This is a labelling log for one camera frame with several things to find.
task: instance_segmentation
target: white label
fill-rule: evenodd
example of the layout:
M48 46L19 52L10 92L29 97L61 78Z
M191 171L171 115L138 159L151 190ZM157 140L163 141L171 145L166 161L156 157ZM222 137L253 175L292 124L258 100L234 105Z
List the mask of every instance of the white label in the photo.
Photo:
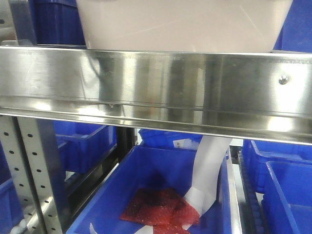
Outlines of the white label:
M185 145L189 145L190 143L192 143L192 140L191 139L174 140L173 143L175 148L184 149Z

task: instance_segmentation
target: metal bar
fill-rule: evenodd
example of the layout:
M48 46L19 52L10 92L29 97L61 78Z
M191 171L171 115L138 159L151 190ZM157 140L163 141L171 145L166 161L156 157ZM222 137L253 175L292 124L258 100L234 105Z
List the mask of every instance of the metal bar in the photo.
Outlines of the metal bar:
M233 234L242 234L242 223L240 218L235 179L233 173L231 151L228 149L229 159L227 160L229 192L230 192L230 211L231 211L231 227Z
M312 144L311 74L310 54L6 47L0 114Z
M48 234L64 233L71 213L52 121L18 118Z
M70 202L72 202L73 200L76 200L77 198L78 198L78 201L80 201L79 203L77 203L77 205L75 206L75 210L73 211L73 215L72 215L73 221L77 218L80 212L84 209L84 207L89 203L92 197L96 194L97 190L104 183L105 178L112 172L112 170L117 166L117 164L118 164L118 154L116 150L114 150L102 163L101 178L99 178L97 183L92 186L91 190L89 190L87 194L84 191L84 198L81 199L81 196L77 195L79 191L81 192L81 190L83 190L82 187L76 190L75 193L69 197Z
M72 213L75 213L79 203L81 203L89 192L97 186L98 182L103 180L103 173L105 172L103 167L111 167L111 164L113 163L112 159L115 160L117 157L116 154L112 153L114 150L115 147L103 155L101 162L98 162L98 164L93 167L90 172L80 175L76 182L66 188Z
M0 140L31 234L46 233L34 181L16 117L0 117Z
M0 0L0 45L6 41L16 41L15 27L8 0Z
M127 153L135 146L135 129L117 127L117 154L119 162L127 155Z
M37 38L28 0L9 0L18 45L36 45Z

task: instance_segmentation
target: red bubble wrap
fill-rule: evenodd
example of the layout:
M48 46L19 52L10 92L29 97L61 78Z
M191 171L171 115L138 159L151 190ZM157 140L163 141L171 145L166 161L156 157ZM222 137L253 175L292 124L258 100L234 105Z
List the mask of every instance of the red bubble wrap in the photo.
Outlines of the red bubble wrap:
M173 189L139 189L120 219L150 226L169 224L179 200Z
M174 189L139 189L120 219L154 226L154 234L189 234L182 225L198 224L199 213Z
M199 224L199 213L182 198L177 204L171 223L173 224Z

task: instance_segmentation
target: stainless steel shelf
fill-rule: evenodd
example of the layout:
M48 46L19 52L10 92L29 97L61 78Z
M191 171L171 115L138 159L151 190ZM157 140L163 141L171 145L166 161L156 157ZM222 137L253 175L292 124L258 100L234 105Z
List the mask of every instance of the stainless steel shelf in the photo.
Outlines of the stainless steel shelf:
M311 64L310 54L3 47L0 114L312 144Z

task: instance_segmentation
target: blue bin wall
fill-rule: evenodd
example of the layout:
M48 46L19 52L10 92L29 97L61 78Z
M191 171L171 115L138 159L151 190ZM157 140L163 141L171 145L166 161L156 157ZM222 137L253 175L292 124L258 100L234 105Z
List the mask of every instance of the blue bin wall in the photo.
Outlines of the blue bin wall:
M175 188L184 195L191 186L195 152L164 150L136 146L121 162L81 212L67 234L89 234L90 223L98 233L135 233L140 224L119 217L138 188ZM192 234L231 233L231 214L226 160L219 175L218 199L201 217L201 224L192 226Z

